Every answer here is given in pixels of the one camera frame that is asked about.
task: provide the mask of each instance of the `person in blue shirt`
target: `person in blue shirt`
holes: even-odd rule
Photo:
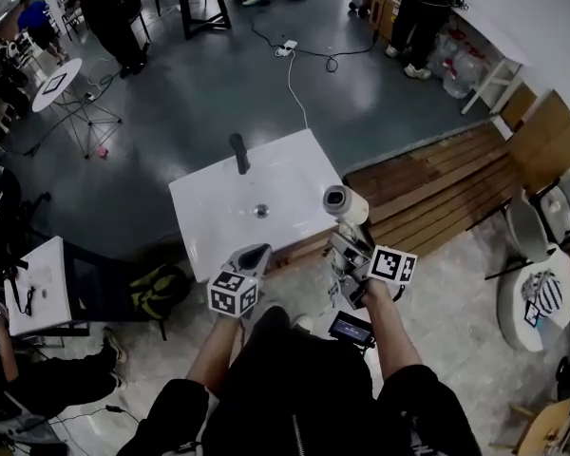
[[[36,46],[46,50],[61,65],[67,59],[67,53],[59,44],[57,34],[48,21],[45,11],[48,5],[44,1],[30,3],[29,0],[19,0],[23,11],[19,15],[17,25],[19,31],[28,30],[29,37],[36,43]]]

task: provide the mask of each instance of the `white sink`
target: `white sink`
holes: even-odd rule
[[[342,182],[310,129],[250,149],[248,159],[243,176],[233,156],[169,184],[198,282],[240,248],[269,243],[275,252],[335,225],[322,199]]]

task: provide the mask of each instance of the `clear plastic water bottle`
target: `clear plastic water bottle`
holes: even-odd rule
[[[448,95],[462,100],[479,80],[483,68],[484,60],[477,49],[459,50],[452,60],[451,68],[447,70],[444,90]]]
[[[465,38],[466,35],[462,31],[453,28],[437,36],[435,50],[428,60],[428,69],[435,76],[442,79],[446,76],[449,64],[456,52],[464,45]]]

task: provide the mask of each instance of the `zipper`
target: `zipper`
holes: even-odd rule
[[[294,419],[295,443],[297,444],[298,456],[304,456],[304,445],[302,444],[302,436],[300,435],[300,428],[297,426],[297,417],[292,415]]]

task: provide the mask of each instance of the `black faucet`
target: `black faucet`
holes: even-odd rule
[[[235,151],[235,156],[237,157],[237,166],[238,166],[238,173],[241,176],[247,174],[247,171],[251,167],[249,164],[249,159],[247,159],[247,149],[245,148],[245,143],[243,142],[243,138],[240,136],[239,133],[233,133],[230,136],[230,145],[232,146],[233,150]]]

